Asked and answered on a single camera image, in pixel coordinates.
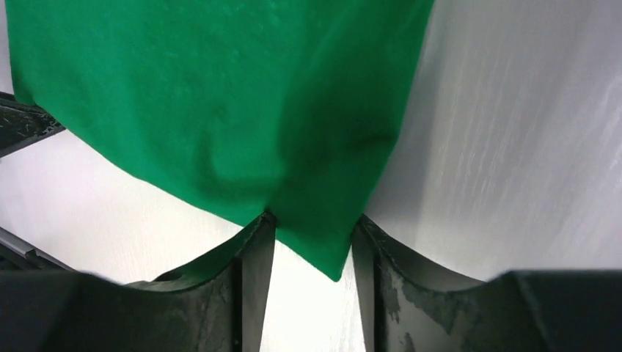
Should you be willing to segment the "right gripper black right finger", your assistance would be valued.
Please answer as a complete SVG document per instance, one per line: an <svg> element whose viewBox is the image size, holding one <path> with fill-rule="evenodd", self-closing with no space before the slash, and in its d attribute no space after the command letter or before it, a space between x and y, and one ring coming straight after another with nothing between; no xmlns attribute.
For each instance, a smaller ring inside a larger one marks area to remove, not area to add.
<svg viewBox="0 0 622 352"><path fill-rule="evenodd" d="M451 271L358 220L352 254L367 351L619 351L619 270Z"/></svg>

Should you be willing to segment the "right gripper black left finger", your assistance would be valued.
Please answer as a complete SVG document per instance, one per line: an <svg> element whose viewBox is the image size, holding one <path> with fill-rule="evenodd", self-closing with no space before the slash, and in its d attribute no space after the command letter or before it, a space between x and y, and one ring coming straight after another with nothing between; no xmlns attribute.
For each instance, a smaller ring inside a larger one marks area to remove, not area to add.
<svg viewBox="0 0 622 352"><path fill-rule="evenodd" d="M73 270L1 231L3 351L258 351L275 218L146 282Z"/></svg>

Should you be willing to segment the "green t shirt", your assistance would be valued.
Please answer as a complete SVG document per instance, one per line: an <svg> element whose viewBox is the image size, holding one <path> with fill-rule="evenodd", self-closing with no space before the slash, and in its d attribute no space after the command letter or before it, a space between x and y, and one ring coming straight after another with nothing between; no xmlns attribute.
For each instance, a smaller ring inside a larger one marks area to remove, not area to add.
<svg viewBox="0 0 622 352"><path fill-rule="evenodd" d="M12 87L130 175L330 279L398 140L431 1L7 1Z"/></svg>

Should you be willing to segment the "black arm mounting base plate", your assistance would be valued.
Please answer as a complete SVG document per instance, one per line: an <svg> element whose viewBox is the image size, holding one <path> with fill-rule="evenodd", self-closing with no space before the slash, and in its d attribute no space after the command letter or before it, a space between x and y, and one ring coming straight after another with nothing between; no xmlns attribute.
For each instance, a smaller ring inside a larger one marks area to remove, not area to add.
<svg viewBox="0 0 622 352"><path fill-rule="evenodd" d="M1 92L2 158L64 130L40 107L19 103L14 95Z"/></svg>

